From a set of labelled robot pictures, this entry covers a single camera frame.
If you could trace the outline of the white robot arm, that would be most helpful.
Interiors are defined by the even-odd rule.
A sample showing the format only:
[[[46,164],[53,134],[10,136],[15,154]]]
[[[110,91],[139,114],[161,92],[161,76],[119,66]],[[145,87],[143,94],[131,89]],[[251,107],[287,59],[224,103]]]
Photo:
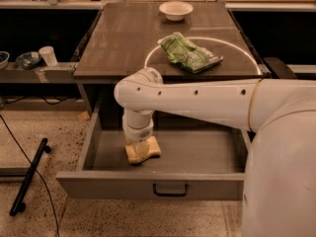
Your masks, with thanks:
[[[120,80],[115,98],[132,141],[165,112],[252,131],[245,169],[242,237],[316,237],[316,85],[249,79],[165,84],[144,68]]]

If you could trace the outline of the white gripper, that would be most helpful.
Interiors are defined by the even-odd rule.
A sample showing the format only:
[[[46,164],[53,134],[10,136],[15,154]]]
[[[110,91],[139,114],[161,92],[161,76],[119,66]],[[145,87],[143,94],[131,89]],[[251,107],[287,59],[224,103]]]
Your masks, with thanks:
[[[132,142],[140,142],[138,144],[138,156],[144,158],[150,148],[149,142],[146,140],[153,132],[153,112],[152,111],[133,111],[125,109],[122,116],[122,128],[127,139]],[[128,159],[136,159],[132,142],[125,145],[125,152]]]

